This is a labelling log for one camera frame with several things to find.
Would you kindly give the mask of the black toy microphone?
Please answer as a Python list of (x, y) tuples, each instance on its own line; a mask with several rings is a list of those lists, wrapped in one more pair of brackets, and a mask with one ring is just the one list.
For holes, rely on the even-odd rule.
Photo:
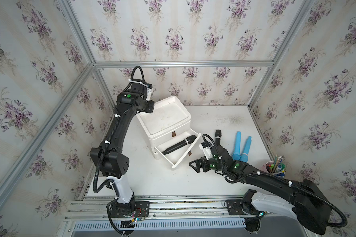
[(215, 132), (215, 144), (216, 144), (216, 146), (220, 145), (221, 138), (222, 138), (222, 131), (217, 129), (216, 132)]
[(179, 150), (179, 149), (185, 147), (186, 145), (192, 144), (196, 138), (197, 138), (196, 135), (191, 135), (191, 136), (187, 137), (186, 139), (184, 139), (183, 141), (167, 148), (165, 151), (162, 152), (162, 154), (167, 155), (167, 154), (170, 154), (176, 150)]

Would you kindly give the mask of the white plastic drawer cabinet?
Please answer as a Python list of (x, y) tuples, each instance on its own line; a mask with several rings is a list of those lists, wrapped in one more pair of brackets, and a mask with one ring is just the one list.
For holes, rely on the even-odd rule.
[(146, 143), (152, 155), (154, 153), (150, 148), (148, 136), (156, 134), (160, 129), (163, 130), (191, 120), (191, 114), (177, 96), (170, 96), (156, 102), (152, 114), (141, 112), (136, 117), (145, 132)]

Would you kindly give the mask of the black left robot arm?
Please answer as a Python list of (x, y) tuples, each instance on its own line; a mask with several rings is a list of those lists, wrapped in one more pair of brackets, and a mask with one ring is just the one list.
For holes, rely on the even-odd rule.
[(135, 115), (153, 113), (153, 86), (146, 82), (143, 70), (135, 66), (129, 84), (117, 96), (114, 117), (109, 130), (98, 148), (91, 148), (90, 157), (96, 166), (92, 189), (95, 194), (103, 188), (111, 188), (115, 198), (112, 202), (119, 208), (134, 212), (134, 192), (126, 177), (130, 159), (123, 154), (124, 140)]

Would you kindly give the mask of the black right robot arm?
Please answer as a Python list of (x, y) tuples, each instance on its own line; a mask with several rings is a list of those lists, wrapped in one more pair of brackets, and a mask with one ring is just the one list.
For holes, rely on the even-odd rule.
[(294, 181), (260, 170), (248, 161), (249, 143), (241, 154), (229, 154), (220, 145), (221, 131), (216, 137), (203, 134), (200, 149), (204, 156), (189, 163), (197, 173), (214, 171), (228, 184), (243, 183), (261, 188), (266, 194), (249, 189), (242, 199), (225, 201), (229, 215), (247, 215), (245, 229), (254, 233), (261, 228), (267, 213), (297, 220), (307, 230), (324, 235), (327, 227), (344, 228), (347, 216), (330, 203), (317, 185), (308, 180)]

